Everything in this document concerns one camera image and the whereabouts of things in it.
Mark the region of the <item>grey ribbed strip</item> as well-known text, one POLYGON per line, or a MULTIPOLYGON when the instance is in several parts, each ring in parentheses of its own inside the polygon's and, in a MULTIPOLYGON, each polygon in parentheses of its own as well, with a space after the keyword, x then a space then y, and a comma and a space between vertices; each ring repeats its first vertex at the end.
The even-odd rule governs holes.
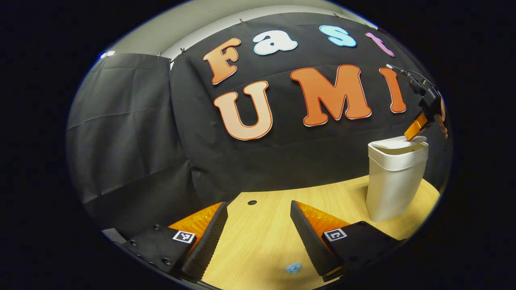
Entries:
POLYGON ((122 236, 122 234, 114 228, 101 230, 101 233, 105 235, 113 243, 124 244, 127 242, 127 240, 122 236))

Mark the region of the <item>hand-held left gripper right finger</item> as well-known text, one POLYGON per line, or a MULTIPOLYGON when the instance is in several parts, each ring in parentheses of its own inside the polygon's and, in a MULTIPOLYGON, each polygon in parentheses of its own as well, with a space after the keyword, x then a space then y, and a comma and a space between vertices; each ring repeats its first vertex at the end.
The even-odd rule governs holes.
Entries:
POLYGON ((365 221, 350 224, 295 200, 291 201, 290 217, 324 282, 355 276, 404 242, 365 221))

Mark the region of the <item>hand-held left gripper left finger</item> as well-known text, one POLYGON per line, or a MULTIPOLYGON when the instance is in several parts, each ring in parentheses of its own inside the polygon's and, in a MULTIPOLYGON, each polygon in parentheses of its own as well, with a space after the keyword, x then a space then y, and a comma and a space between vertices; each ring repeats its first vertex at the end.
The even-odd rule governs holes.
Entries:
POLYGON ((128 238, 123 249, 167 275, 198 282, 208 268, 227 221, 227 203, 219 202, 169 226, 128 238))

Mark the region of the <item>wooden desktop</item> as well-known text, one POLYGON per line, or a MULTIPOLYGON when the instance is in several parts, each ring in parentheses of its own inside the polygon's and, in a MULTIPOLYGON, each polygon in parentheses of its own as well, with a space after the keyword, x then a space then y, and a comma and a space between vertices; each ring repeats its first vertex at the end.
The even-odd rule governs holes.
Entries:
POLYGON ((243 192, 227 207, 228 219, 202 281, 223 290, 312 290, 317 275, 290 216, 299 201, 348 223, 370 222, 368 176, 285 191, 243 192), (286 266, 302 263, 293 274, 286 266))

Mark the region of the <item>white desktop garbage bin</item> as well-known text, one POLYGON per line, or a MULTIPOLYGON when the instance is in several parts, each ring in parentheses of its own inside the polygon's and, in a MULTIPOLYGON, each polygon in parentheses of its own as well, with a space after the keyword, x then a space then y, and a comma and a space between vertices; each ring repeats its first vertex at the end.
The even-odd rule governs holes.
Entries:
POLYGON ((372 222, 385 222, 407 211, 422 182, 428 147, 424 136, 412 140, 400 136, 367 145, 366 207, 372 222))

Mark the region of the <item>black backdrop cloth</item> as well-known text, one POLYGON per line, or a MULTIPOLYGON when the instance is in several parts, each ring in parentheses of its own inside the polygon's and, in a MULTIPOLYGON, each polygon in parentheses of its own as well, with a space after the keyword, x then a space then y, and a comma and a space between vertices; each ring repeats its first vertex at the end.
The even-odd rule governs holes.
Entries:
POLYGON ((386 64, 427 68, 392 36, 315 13, 265 15, 209 35, 175 59, 114 53, 81 84, 66 130, 71 180, 98 226, 131 237, 242 192, 301 189, 368 174, 367 145, 402 136, 420 96, 398 77, 391 110, 386 64), (372 115, 307 116, 298 68, 334 82, 355 65, 372 115))

